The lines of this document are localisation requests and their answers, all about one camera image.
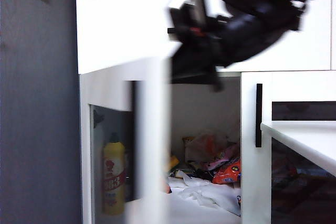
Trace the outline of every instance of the open cabinet door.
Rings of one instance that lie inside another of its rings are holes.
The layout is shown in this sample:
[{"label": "open cabinet door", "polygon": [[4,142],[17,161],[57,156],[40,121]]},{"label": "open cabinet door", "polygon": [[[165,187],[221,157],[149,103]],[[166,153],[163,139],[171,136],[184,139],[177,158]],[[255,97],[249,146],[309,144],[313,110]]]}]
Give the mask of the open cabinet door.
[{"label": "open cabinet door", "polygon": [[[84,224],[166,222],[161,173],[170,132],[168,76],[168,61],[160,57],[80,76]],[[118,202],[118,193],[107,193],[111,188],[103,184],[111,138],[125,148],[128,202]],[[118,205],[119,212],[106,204]]]}]

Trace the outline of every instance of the plastic bag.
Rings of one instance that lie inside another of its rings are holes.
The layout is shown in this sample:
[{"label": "plastic bag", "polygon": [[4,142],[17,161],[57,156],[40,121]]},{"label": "plastic bag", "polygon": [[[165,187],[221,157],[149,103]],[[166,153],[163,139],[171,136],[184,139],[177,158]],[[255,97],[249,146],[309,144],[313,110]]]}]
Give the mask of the plastic bag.
[{"label": "plastic bag", "polygon": [[185,142],[185,161],[190,164],[211,162],[226,147],[226,140],[218,133],[204,132]]}]

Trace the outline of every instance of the white cloth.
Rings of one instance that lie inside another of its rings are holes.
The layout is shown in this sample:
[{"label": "white cloth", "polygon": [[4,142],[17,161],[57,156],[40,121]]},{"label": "white cloth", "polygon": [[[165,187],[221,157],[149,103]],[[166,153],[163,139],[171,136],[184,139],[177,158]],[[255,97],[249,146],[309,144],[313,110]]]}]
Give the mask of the white cloth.
[{"label": "white cloth", "polygon": [[[177,193],[182,199],[197,200],[201,206],[222,208],[236,215],[240,215],[237,195],[231,185],[215,185],[200,178],[190,178],[186,174],[183,179],[169,178],[168,184],[172,192]],[[184,188],[176,192],[173,188]]]}]

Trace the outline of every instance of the gray wall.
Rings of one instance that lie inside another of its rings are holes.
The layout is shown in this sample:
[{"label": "gray wall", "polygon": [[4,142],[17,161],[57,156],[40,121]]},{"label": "gray wall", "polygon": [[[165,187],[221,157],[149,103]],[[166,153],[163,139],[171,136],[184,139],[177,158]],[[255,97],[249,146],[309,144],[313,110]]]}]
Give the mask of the gray wall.
[{"label": "gray wall", "polygon": [[81,223],[75,0],[1,0],[2,224]]}]

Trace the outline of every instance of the cabinet handle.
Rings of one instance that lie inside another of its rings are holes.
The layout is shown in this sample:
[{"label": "cabinet handle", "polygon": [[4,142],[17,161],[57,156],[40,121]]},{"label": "cabinet handle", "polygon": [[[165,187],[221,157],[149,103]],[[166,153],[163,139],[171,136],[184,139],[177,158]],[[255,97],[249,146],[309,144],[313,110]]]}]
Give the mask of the cabinet handle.
[{"label": "cabinet handle", "polygon": [[261,120],[262,120],[262,107],[263,107],[263,85],[261,83],[257,84],[257,95],[256,95],[256,148],[261,148]]}]

